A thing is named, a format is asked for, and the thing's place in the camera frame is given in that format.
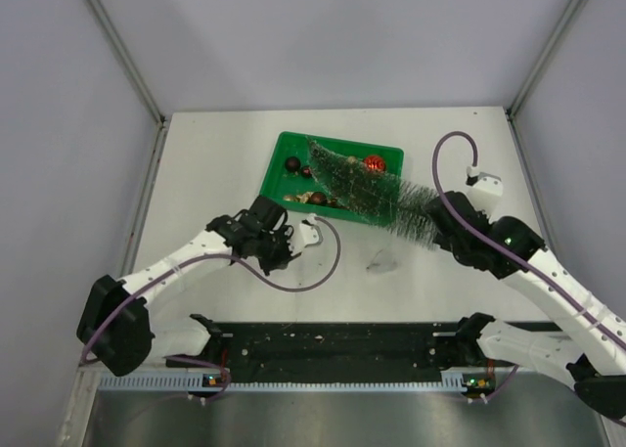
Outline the green plastic tray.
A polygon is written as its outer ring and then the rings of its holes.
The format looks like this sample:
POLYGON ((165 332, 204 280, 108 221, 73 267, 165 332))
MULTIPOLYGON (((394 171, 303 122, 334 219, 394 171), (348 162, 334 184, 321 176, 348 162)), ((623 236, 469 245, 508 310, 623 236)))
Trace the green plastic tray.
POLYGON ((337 220, 366 223, 365 218, 345 209, 346 203, 338 200, 339 207, 320 206, 296 201, 286 201, 285 197, 296 197, 311 192, 322 192, 327 199, 333 199, 324 187, 312 178, 305 178, 300 172, 290 172, 286 162, 290 157, 300 160, 301 167, 309 164, 307 141, 316 141, 321 146, 342 156, 355 156, 363 160, 368 156, 380 156, 385 163, 386 172, 400 176, 403 169, 404 151, 400 148, 385 145, 328 138, 309 134, 283 131, 278 135, 273 154, 261 184, 260 196, 267 197, 289 211, 305 214, 315 213, 337 220))

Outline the clear battery box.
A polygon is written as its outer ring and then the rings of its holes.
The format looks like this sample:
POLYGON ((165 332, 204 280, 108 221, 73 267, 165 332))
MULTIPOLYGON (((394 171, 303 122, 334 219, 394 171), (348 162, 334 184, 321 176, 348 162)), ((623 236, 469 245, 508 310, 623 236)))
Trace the clear battery box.
POLYGON ((372 274, 385 274, 393 272, 397 267, 398 263, 393 254, 381 252, 372 259, 366 270, 372 274))

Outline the large brown matte bauble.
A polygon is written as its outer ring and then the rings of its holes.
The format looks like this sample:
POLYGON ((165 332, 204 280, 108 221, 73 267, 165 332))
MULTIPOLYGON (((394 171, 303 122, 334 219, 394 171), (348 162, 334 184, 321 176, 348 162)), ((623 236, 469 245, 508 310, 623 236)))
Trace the large brown matte bauble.
POLYGON ((297 173, 301 168, 301 161, 296 156, 290 156, 285 160, 284 167, 288 173, 297 173))

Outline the small green christmas tree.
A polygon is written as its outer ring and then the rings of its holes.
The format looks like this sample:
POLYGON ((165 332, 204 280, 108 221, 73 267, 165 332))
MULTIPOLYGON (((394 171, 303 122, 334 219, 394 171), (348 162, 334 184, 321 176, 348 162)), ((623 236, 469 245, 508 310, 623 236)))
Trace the small green christmas tree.
POLYGON ((327 193, 366 224, 425 249, 435 248, 436 227, 426 206, 437 198, 434 189, 368 168, 309 138, 308 159, 313 178, 327 193))

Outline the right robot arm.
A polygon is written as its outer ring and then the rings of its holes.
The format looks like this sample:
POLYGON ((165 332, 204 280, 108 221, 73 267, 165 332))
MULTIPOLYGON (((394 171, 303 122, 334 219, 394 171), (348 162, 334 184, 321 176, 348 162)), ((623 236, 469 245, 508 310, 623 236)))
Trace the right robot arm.
POLYGON ((461 265, 486 271, 536 305, 566 335, 539 335, 475 313, 461 321, 457 353, 532 369, 570 388, 588 407, 625 420, 625 321, 559 263, 544 240, 510 216, 490 221, 462 193, 430 201, 436 242, 461 265))

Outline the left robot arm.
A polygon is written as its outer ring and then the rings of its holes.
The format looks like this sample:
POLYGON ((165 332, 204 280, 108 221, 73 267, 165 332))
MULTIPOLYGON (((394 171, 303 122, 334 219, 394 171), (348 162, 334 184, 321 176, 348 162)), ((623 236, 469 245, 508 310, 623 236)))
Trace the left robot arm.
POLYGON ((262 196, 234 216, 214 218, 161 260, 93 284, 76 331, 84 345, 82 363, 100 362, 118 377, 173 356, 215 363, 222 343, 211 335, 207 318, 194 314, 163 323, 157 311, 194 281, 249 258, 257 260, 261 277, 282 270, 321 238, 314 217, 291 225, 287 211, 262 196))

